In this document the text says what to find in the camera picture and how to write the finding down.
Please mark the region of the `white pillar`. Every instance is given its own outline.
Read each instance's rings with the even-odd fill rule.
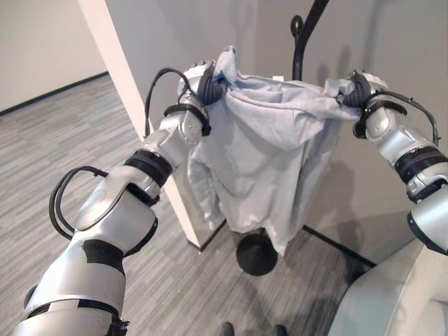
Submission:
[[[111,75],[113,84],[118,91],[118,95],[125,106],[127,114],[129,115],[140,140],[142,140],[145,127],[144,102],[137,90],[134,77],[121,47],[106,1],[78,0],[78,2],[106,68]],[[191,219],[187,213],[185,204],[182,201],[179,189],[172,176],[170,176],[165,183],[164,191],[176,212],[177,218],[181,223],[188,241],[200,247],[202,244],[191,223]]]

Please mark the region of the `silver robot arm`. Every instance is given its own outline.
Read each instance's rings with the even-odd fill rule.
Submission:
[[[386,90],[386,84],[368,73],[354,72],[355,90],[343,104],[363,109],[355,124],[356,137],[373,143],[406,183],[407,196],[416,206],[407,215],[413,233],[429,249],[448,256],[448,158],[438,147],[437,129],[433,141],[417,129],[407,126],[406,110],[391,97],[412,98]]]
[[[213,73],[209,67],[207,63],[202,72],[190,74],[196,90],[211,85],[202,82]],[[154,235],[158,220],[151,206],[160,188],[188,151],[210,133],[202,99],[217,100],[219,88],[206,90],[208,95],[212,91],[213,97],[183,91],[178,104],[165,112],[160,128],[96,187],[77,214],[69,245],[25,299],[22,322],[13,336],[126,334],[128,322],[120,320],[126,283],[122,260]]]

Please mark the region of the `black baseboard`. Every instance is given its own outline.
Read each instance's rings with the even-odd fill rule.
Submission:
[[[191,241],[189,241],[187,239],[188,245],[194,247],[195,249],[197,249],[199,252],[203,252],[203,250],[210,244],[210,242],[213,240],[213,238],[218,234],[218,232],[223,228],[223,226],[227,223],[226,220],[224,220],[221,225],[218,226],[218,228],[216,228],[216,230],[213,232],[213,234],[211,234],[211,236],[207,239],[207,241],[205,243],[203,243],[202,246],[198,246],[194,243],[192,243]]]
[[[21,109],[22,107],[25,107],[25,106],[28,106],[28,105],[33,104],[35,102],[38,102],[39,100],[48,98],[48,97],[56,95],[57,93],[60,93],[62,91],[74,88],[75,86],[78,86],[78,85],[81,85],[81,84],[93,81],[95,79],[98,79],[98,78],[101,78],[101,77],[104,77],[104,76],[107,76],[107,75],[109,75],[108,71],[101,72],[101,73],[98,73],[97,75],[94,75],[92,77],[79,80],[79,81],[77,81],[75,83],[68,84],[68,85],[65,85],[63,87],[60,87],[59,89],[56,89],[56,90],[53,90],[51,92],[47,92],[45,94],[42,94],[41,96],[38,96],[38,97],[32,98],[30,100],[24,101],[23,103],[20,103],[18,105],[15,105],[15,106],[12,106],[10,108],[7,108],[6,110],[0,111],[0,117],[4,116],[7,113],[10,113],[10,112],[13,112],[15,110]]]
[[[307,231],[308,233],[311,233],[312,235],[318,237],[319,239],[323,240],[325,243],[334,246],[336,249],[341,250],[342,252],[344,252],[345,254],[347,254],[348,256],[351,256],[353,259],[357,259],[357,261],[369,266],[369,267],[375,267],[377,264],[375,264],[374,262],[364,258],[363,256],[357,254],[357,252],[352,251],[350,248],[345,247],[344,245],[341,245],[339,243],[337,243],[336,241],[328,238],[327,236],[324,236],[323,234],[321,234],[320,232],[317,232],[313,229],[311,229],[309,226],[304,225],[302,228],[304,231]]]

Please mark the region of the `round black base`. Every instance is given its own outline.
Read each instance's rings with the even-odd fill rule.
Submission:
[[[238,265],[250,275],[259,277],[271,272],[277,263],[277,252],[263,234],[250,234],[237,247]]]

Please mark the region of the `black metal pole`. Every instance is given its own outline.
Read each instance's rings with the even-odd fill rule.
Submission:
[[[293,20],[291,21],[291,33],[293,34],[295,40],[293,60],[294,81],[302,80],[302,63],[303,55],[305,53],[305,46],[307,45],[308,39],[314,31],[314,28],[321,18],[328,2],[329,0],[315,0],[303,25],[300,24],[302,18],[299,15],[293,17]]]

